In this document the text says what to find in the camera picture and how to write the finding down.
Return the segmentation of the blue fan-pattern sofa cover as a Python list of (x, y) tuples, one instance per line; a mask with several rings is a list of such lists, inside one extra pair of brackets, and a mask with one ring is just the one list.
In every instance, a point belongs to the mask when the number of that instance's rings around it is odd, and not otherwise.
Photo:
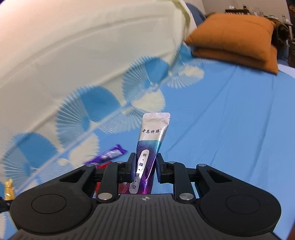
[(182, 1), (1, 2), (1, 184), (16, 194), (114, 145), (136, 149), (147, 112), (169, 112), (160, 152), (273, 194), (294, 225), (294, 69), (192, 57)]

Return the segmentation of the yellow snack bar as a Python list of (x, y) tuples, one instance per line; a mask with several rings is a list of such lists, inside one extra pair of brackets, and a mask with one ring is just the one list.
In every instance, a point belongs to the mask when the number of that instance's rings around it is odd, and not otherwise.
[(13, 180), (9, 179), (4, 183), (4, 199), (5, 200), (14, 200), (15, 199), (15, 191), (13, 187)]

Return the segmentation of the silver purple stick sachet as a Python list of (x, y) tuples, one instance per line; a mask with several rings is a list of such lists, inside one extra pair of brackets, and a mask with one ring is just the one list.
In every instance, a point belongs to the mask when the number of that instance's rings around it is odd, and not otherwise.
[(161, 148), (171, 114), (168, 112), (145, 113), (136, 146), (136, 170), (127, 193), (149, 195), (152, 191), (155, 160)]

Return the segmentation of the blue fabric sofa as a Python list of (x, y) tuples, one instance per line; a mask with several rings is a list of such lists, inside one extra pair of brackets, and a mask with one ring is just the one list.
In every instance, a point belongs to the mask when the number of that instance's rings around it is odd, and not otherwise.
[(199, 26), (206, 20), (206, 16), (196, 6), (192, 5), (191, 3), (185, 3), (185, 4), (187, 5), (188, 9), (192, 13), (192, 16), (195, 20), (195, 24), (197, 26)]

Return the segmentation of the large red snack bag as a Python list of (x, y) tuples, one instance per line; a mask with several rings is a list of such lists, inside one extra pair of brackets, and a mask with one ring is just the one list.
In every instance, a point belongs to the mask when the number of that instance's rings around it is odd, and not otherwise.
[(134, 166), (127, 162), (112, 162), (105, 169), (96, 169), (95, 180), (100, 183), (98, 201), (112, 201), (119, 196), (119, 184), (133, 181)]

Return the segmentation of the orange cushion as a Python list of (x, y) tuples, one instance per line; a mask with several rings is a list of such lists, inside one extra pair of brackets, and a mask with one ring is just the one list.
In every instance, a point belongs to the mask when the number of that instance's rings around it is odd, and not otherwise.
[(193, 55), (240, 64), (277, 75), (273, 21), (260, 16), (214, 13), (186, 39)]

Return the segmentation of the purple chocolate wrapper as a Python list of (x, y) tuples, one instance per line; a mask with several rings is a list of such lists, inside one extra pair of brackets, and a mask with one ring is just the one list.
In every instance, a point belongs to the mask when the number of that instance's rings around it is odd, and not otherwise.
[(97, 155), (91, 160), (88, 160), (84, 162), (84, 165), (87, 164), (94, 164), (94, 165), (100, 165), (104, 164), (106, 162), (109, 162), (117, 157), (120, 157), (124, 154), (126, 154), (128, 151), (121, 147), (121, 145), (115, 145), (113, 148), (106, 150), (105, 152)]

